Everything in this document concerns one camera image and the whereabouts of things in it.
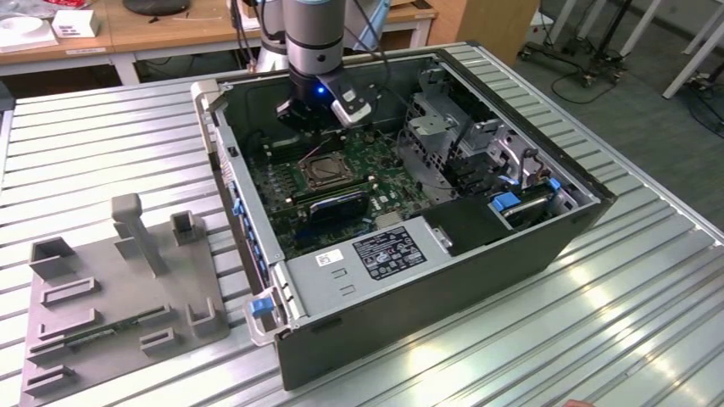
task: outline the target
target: metal bracket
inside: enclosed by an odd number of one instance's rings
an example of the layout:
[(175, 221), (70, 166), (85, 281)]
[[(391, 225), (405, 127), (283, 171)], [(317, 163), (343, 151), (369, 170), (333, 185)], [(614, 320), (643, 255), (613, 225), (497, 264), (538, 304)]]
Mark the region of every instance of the metal bracket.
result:
[(205, 148), (207, 153), (217, 151), (215, 140), (213, 134), (209, 131), (209, 125), (206, 115), (211, 113), (213, 103), (217, 102), (222, 96), (222, 90), (219, 89), (219, 83), (214, 79), (206, 81), (194, 82), (191, 85), (191, 97), (194, 98), (194, 110), (197, 111), (197, 118), (199, 122), (199, 129), (202, 130), (202, 137), (205, 138)]

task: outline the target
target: blue drive latch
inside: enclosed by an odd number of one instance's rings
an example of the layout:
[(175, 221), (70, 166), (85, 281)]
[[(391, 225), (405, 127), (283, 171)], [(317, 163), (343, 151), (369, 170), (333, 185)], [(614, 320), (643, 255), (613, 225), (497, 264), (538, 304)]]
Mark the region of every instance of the blue drive latch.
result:
[(251, 316), (254, 316), (255, 318), (261, 317), (262, 315), (271, 314), (274, 312), (273, 297), (255, 299), (254, 301), (251, 301), (250, 307)]
[(502, 193), (494, 198), (494, 208), (498, 209), (498, 212), (503, 212), (518, 204), (521, 204), (521, 199), (513, 192)]

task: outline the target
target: metal slotted surface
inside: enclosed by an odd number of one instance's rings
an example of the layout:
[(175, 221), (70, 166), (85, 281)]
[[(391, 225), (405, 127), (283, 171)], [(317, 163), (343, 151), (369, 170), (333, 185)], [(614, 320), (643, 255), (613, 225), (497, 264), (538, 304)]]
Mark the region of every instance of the metal slotted surface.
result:
[(250, 287), (206, 162), (191, 83), (27, 99), (13, 120), (0, 194), (0, 406), (19, 402), (30, 242), (63, 234), (74, 245), (113, 236), (106, 201), (131, 191), (142, 193), (147, 224), (181, 208), (206, 217), (233, 333), (54, 405), (724, 401), (721, 232), (482, 49), (449, 51), (621, 197), (550, 268), (286, 392), (274, 349), (251, 343), (245, 325)]

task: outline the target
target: white box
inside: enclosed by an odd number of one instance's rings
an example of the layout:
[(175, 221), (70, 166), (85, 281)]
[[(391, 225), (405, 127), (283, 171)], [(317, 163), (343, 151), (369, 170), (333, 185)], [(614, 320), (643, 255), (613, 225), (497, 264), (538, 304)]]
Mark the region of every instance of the white box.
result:
[(93, 10), (58, 10), (54, 31), (61, 38), (97, 36), (102, 25)]
[(23, 35), (0, 34), (0, 53), (14, 53), (27, 49), (51, 47), (58, 45), (57, 36), (50, 28), (49, 21), (43, 21), (43, 27)]
[(546, 41), (546, 30), (549, 30), (549, 33), (554, 30), (554, 20), (543, 15), (541, 11), (537, 11), (526, 35), (526, 42), (534, 42), (543, 45), (543, 42)]

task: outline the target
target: cpu socket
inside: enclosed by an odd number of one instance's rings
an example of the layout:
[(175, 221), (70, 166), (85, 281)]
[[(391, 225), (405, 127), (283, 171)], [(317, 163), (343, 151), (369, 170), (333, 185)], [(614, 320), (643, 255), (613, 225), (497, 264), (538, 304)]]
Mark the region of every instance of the cpu socket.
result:
[(307, 185), (315, 191), (337, 187), (353, 181), (353, 171), (339, 152), (310, 157), (299, 164)]

